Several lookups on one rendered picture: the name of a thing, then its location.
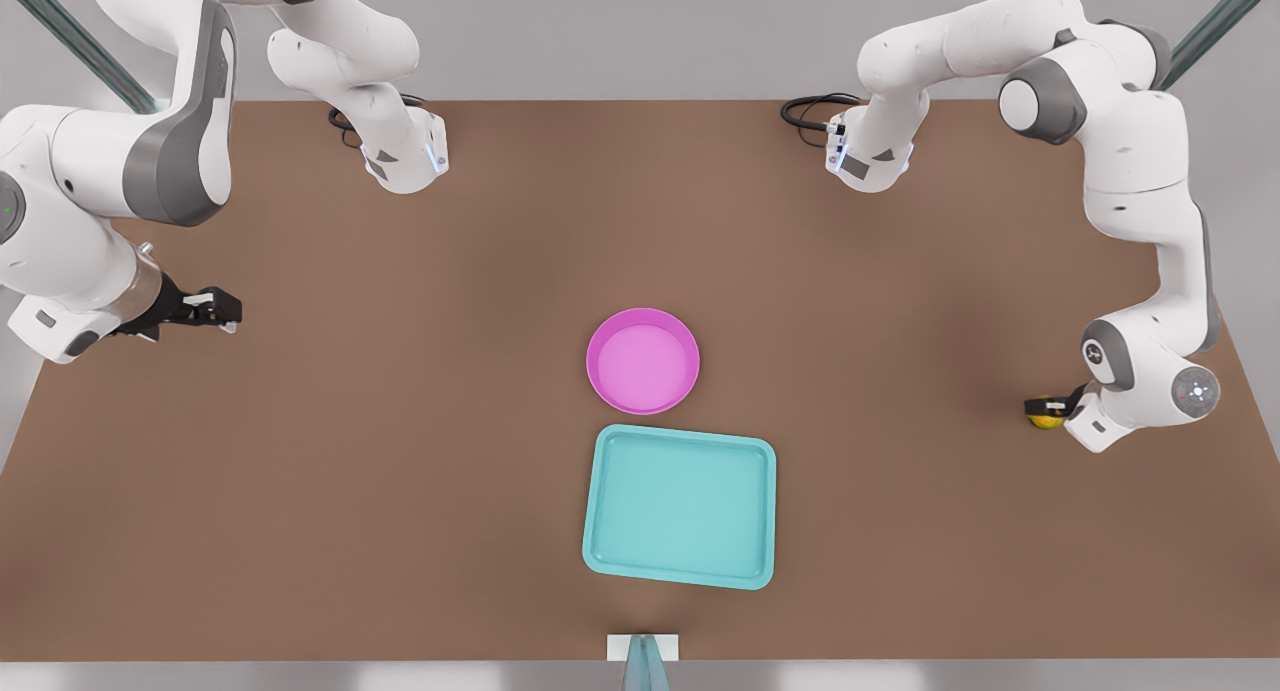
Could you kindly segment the pink round plate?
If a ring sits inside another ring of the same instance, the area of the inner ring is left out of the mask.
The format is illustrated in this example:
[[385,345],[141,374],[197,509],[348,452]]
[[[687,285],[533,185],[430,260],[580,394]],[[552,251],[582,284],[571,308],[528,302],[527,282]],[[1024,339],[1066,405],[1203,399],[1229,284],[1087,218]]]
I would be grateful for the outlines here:
[[585,366],[593,390],[607,404],[634,416],[654,416],[692,392],[701,354],[681,319],[659,308],[627,308],[596,328]]

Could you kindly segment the teal rectangular tray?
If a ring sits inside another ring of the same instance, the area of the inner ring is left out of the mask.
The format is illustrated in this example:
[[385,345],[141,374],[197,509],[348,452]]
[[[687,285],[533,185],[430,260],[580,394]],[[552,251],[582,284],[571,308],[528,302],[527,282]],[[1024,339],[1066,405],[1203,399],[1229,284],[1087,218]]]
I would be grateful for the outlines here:
[[595,441],[582,559],[600,575],[764,589],[776,494],[768,441],[609,425]]

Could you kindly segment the silver frame post with foot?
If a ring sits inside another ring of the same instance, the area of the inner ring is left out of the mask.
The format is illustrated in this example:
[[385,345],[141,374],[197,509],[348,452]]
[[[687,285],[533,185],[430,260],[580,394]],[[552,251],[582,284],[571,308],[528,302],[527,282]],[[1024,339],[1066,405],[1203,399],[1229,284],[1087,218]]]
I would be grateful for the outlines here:
[[677,662],[677,635],[608,635],[605,659],[623,662],[621,691],[671,691],[667,662]]

